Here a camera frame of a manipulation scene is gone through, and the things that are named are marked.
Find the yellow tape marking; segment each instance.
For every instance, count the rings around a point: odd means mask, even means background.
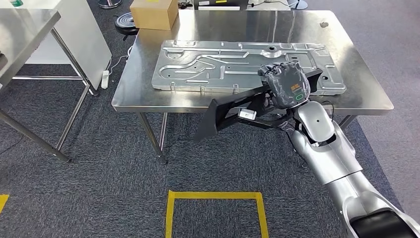
[[[0,213],[3,210],[4,205],[6,204],[7,199],[9,198],[9,195],[0,195]]]
[[[172,221],[175,199],[255,199],[257,202],[258,219],[260,221],[261,238],[268,238],[267,220],[265,218],[263,196],[260,192],[174,192],[168,193],[166,207],[165,238],[172,237]]]
[[[173,207],[175,204],[175,192],[171,190],[168,193],[168,205],[166,207],[166,232],[165,237],[171,238],[172,236],[172,218],[173,218]]]
[[[260,192],[257,193],[257,210],[258,220],[260,221],[261,237],[268,238],[267,219],[265,218],[263,196]]]

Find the power strip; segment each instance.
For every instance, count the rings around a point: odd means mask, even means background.
[[[109,83],[109,71],[108,70],[105,70],[102,73],[101,88],[107,89],[108,88],[108,83]]]

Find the cardboard box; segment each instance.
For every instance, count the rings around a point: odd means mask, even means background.
[[[178,1],[134,0],[130,10],[137,28],[170,30],[178,15]]]

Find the stamped aluminum panel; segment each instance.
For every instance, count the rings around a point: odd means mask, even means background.
[[[160,90],[243,92],[260,87],[257,75],[263,64],[298,61],[304,72],[323,70],[312,95],[346,91],[340,72],[321,44],[218,41],[165,41],[153,73]]]

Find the stainless steel table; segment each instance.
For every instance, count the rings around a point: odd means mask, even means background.
[[[358,115],[383,115],[394,106],[363,61],[346,31],[331,11],[179,11],[171,31],[140,30],[121,76],[112,106],[118,112],[137,113],[152,141],[159,161],[167,113],[203,113],[213,98],[223,93],[155,90],[152,74],[164,40],[319,43],[327,46],[347,91],[337,96],[316,96],[330,101],[346,127]],[[325,106],[331,113],[332,107]],[[160,142],[156,140],[147,112],[162,112]]]
[[[90,84],[86,74],[81,69],[79,63],[71,54],[62,38],[54,29],[54,25],[59,19],[60,14],[56,10],[13,8],[0,9],[0,92],[12,80],[15,74],[24,65],[32,52],[38,47],[49,32],[52,33],[55,40],[57,40],[58,44],[64,50],[79,75],[82,76],[85,89],[76,105],[76,108],[73,110],[70,120],[64,128],[64,132],[57,146],[53,147],[49,145],[46,141],[14,120],[1,109],[0,119],[34,140],[61,160],[69,162],[70,159],[62,154],[60,150],[87,93],[91,92],[93,95],[97,95],[98,93]]]

